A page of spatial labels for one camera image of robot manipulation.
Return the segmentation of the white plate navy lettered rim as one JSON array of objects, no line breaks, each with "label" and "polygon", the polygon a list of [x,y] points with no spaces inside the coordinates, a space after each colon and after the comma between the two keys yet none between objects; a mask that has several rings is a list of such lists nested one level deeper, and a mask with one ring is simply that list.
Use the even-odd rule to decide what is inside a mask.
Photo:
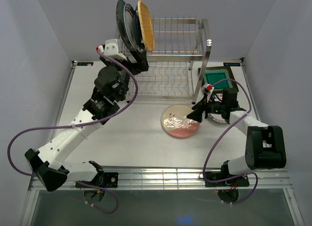
[{"label": "white plate navy lettered rim", "polygon": [[[218,93],[218,94],[213,94],[212,96],[211,96],[211,98],[210,98],[210,100],[209,101],[218,101],[218,102],[221,102],[222,101],[222,98],[223,98],[223,96],[222,96],[222,94],[221,93]],[[221,116],[219,115],[214,115],[214,114],[208,114],[208,118],[210,119],[210,120],[212,120],[213,122],[215,122],[215,123],[217,123],[217,124],[221,124],[221,125],[226,125],[227,124],[227,122],[226,122],[226,120],[225,119],[223,119],[223,118],[221,118]]]}]

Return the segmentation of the dark blue leaf-shaped dish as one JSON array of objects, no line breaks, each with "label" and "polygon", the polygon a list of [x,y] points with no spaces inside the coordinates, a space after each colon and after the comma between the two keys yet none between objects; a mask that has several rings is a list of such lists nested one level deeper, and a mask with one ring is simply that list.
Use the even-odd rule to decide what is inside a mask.
[{"label": "dark blue leaf-shaped dish", "polygon": [[145,50],[145,45],[144,45],[142,31],[141,31],[139,17],[138,17],[138,10],[135,10],[135,14],[132,19],[132,25],[133,25],[133,33],[135,37],[135,42],[138,45],[138,49]]}]

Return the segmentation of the pink cream floral round plate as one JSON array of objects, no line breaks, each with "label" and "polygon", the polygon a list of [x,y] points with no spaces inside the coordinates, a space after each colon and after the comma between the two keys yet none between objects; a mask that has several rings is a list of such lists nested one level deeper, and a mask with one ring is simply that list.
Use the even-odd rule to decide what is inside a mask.
[{"label": "pink cream floral round plate", "polygon": [[198,131],[200,123],[187,118],[192,111],[192,107],[187,104],[174,104],[167,107],[160,117],[165,132],[176,138],[187,138],[194,135]]}]

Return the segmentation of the square bamboo-pattern tray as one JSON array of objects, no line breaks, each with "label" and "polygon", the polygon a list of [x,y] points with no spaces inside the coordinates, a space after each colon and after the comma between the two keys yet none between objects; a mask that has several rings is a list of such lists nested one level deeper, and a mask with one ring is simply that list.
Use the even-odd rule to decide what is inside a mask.
[{"label": "square bamboo-pattern tray", "polygon": [[145,45],[146,51],[151,52],[155,48],[152,19],[148,6],[141,0],[137,2],[137,12],[143,43]]}]

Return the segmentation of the white plate green red rim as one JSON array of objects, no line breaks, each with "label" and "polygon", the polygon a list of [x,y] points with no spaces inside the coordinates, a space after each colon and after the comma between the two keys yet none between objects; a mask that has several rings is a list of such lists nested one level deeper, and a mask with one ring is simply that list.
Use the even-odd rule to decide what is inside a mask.
[{"label": "white plate green red rim", "polygon": [[128,37],[128,40],[132,46],[133,50],[138,49],[138,44],[135,39],[135,34],[133,30],[133,19],[136,17],[133,7],[130,4],[125,4],[124,6],[124,25],[125,25],[125,31]]}]

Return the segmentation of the large dark teal round plate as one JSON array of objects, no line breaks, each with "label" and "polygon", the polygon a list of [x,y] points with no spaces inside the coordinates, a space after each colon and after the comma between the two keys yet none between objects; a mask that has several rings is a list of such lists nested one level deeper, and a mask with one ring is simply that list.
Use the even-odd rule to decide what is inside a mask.
[{"label": "large dark teal round plate", "polygon": [[124,22],[124,7],[125,7],[125,1],[124,0],[118,0],[117,6],[116,6],[116,21],[117,21],[117,27],[119,31],[119,35],[121,36],[122,41],[124,42],[126,48],[129,51],[133,50],[133,46],[129,40],[129,37],[126,33],[126,27]]}]

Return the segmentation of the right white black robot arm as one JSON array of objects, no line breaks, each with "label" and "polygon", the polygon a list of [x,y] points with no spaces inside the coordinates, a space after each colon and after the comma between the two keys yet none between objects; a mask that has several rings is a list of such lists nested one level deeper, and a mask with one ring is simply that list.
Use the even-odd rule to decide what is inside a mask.
[{"label": "right white black robot arm", "polygon": [[236,159],[225,161],[219,173],[203,171],[206,183],[223,183],[231,186],[238,178],[250,174],[253,170],[282,169],[287,158],[283,130],[280,126],[270,126],[260,122],[242,107],[237,100],[236,89],[225,88],[222,100],[212,99],[214,88],[203,88],[204,97],[192,107],[188,119],[202,122],[203,116],[219,114],[229,124],[246,135],[244,154]]}]

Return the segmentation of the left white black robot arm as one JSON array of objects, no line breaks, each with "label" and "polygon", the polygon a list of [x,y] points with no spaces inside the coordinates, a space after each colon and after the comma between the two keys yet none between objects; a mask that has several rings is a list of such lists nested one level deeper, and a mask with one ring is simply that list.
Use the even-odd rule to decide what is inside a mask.
[{"label": "left white black robot arm", "polygon": [[125,110],[118,102],[126,99],[130,80],[149,68],[145,56],[132,63],[127,58],[105,52],[101,46],[97,47],[97,52],[105,67],[94,81],[91,98],[57,136],[39,149],[29,149],[25,153],[31,170],[47,191],[55,191],[70,181],[76,182],[77,187],[104,185],[104,170],[95,161],[66,163],[65,160],[89,135]]}]

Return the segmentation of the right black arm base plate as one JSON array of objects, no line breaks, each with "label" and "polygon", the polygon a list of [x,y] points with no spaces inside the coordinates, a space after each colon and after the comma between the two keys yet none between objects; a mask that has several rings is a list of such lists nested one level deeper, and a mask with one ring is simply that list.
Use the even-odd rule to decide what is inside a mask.
[{"label": "right black arm base plate", "polygon": [[[232,177],[232,175],[223,175],[220,171],[206,171],[205,176],[210,181],[219,181]],[[205,187],[248,187],[250,185],[248,177],[239,177],[223,182],[210,183],[205,181]]]}]

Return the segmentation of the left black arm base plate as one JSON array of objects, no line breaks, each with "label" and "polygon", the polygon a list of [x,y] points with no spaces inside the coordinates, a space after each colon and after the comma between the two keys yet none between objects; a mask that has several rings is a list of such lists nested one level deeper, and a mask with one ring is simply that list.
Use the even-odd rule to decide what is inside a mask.
[{"label": "left black arm base plate", "polygon": [[77,181],[76,188],[117,188],[118,172],[98,173],[91,181]]}]

